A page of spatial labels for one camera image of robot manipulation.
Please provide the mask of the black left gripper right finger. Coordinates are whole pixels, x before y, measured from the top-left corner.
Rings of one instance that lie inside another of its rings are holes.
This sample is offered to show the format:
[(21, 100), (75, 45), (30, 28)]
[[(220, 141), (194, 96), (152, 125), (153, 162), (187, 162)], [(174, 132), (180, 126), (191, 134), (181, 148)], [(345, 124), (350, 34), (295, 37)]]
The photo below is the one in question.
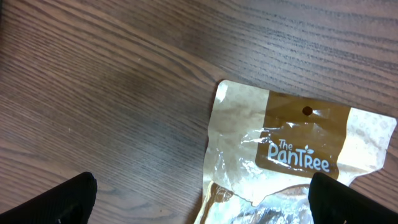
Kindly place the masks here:
[(321, 172), (312, 177), (308, 201), (314, 224), (397, 224), (396, 212)]

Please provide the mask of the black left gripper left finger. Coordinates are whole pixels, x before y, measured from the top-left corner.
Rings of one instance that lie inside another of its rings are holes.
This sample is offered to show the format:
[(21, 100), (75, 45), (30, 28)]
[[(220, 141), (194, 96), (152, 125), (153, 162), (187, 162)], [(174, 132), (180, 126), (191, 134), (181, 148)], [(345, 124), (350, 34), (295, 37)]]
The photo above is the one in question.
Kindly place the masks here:
[(9, 224), (87, 224), (96, 201), (97, 181), (90, 172), (1, 214)]

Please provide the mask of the brown snack pouch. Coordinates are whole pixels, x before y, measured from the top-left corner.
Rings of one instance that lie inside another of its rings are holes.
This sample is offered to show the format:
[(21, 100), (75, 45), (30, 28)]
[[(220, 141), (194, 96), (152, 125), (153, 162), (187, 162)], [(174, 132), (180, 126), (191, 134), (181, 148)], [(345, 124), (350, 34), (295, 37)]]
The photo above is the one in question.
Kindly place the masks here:
[(229, 80), (216, 90), (197, 223), (312, 223), (321, 172), (349, 185), (383, 168), (396, 119)]

